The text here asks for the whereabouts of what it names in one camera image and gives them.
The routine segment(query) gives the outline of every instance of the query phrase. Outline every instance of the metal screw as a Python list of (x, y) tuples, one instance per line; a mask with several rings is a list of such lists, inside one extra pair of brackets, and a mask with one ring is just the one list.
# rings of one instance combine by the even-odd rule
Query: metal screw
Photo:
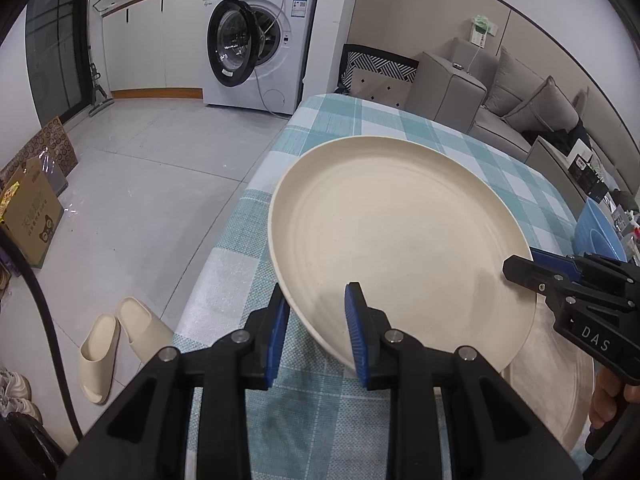
[(473, 361), (476, 357), (478, 357), (478, 352), (471, 346), (463, 346), (458, 350), (458, 354), (462, 358), (463, 361)]
[(236, 330), (231, 335), (231, 341), (234, 343), (246, 343), (249, 341), (251, 334), (249, 334), (246, 330)]
[(385, 339), (390, 343), (399, 343), (404, 339), (404, 334), (395, 328), (385, 332)]
[(172, 346), (165, 346), (161, 351), (158, 352), (158, 357), (161, 361), (168, 363), (169, 361), (173, 361), (178, 357), (178, 351)]

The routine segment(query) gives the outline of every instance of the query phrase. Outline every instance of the white washing machine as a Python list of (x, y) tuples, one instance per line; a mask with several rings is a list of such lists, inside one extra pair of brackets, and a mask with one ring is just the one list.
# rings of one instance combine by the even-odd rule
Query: white washing machine
[(302, 95), (315, 3), (204, 0), (204, 102), (292, 114)]

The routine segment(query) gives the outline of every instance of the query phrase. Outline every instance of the finger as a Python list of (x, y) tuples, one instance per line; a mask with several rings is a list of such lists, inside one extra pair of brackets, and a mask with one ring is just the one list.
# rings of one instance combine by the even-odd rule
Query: finger
[(609, 422), (616, 416), (618, 409), (616, 401), (603, 389), (596, 388), (591, 401), (595, 411), (605, 422)]
[(640, 402), (640, 386), (625, 386), (625, 399), (628, 402)]
[(609, 397), (615, 397), (622, 391), (622, 381), (608, 368), (601, 368), (596, 377), (596, 384), (605, 390)]
[(602, 420), (600, 415), (598, 415), (598, 412), (593, 407), (593, 403), (591, 404), (591, 406), (589, 408), (589, 420), (591, 421), (591, 425), (596, 430), (599, 430), (602, 426), (604, 426), (604, 420)]

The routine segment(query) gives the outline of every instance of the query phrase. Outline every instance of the blue gripper pad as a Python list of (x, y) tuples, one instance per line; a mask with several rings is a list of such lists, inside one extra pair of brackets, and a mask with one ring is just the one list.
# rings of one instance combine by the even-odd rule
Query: blue gripper pad
[(549, 269), (553, 269), (557, 272), (562, 272), (569, 277), (569, 280), (572, 282), (579, 282), (582, 277), (582, 273), (578, 270), (578, 267), (575, 265), (575, 262), (571, 260), (567, 260), (563, 256), (558, 256), (557, 254), (547, 253), (546, 251), (542, 251), (535, 248), (531, 249), (531, 256), (533, 256), (533, 261), (539, 265), (548, 267)]
[(353, 352), (353, 360), (356, 365), (356, 373), (360, 384), (366, 388), (369, 382), (369, 353), (367, 352), (362, 324), (356, 310), (353, 291), (349, 285), (344, 288), (344, 313), (347, 317), (351, 351)]
[(278, 306), (275, 322), (273, 323), (273, 329), (271, 330), (269, 345), (267, 346), (267, 364), (264, 370), (264, 378), (268, 388), (271, 388), (273, 381), (278, 376), (286, 332), (285, 300), (282, 298)]

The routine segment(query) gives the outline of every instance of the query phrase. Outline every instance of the cabinet door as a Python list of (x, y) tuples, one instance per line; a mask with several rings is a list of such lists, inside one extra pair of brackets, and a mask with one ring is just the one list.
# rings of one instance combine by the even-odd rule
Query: cabinet door
[(206, 10), (202, 0), (164, 0), (164, 72), (168, 88), (202, 88), (207, 57)]
[(111, 90), (126, 88), (127, 9), (119, 10), (102, 19), (104, 58)]
[(126, 88), (165, 88), (162, 0), (143, 0), (129, 8)]

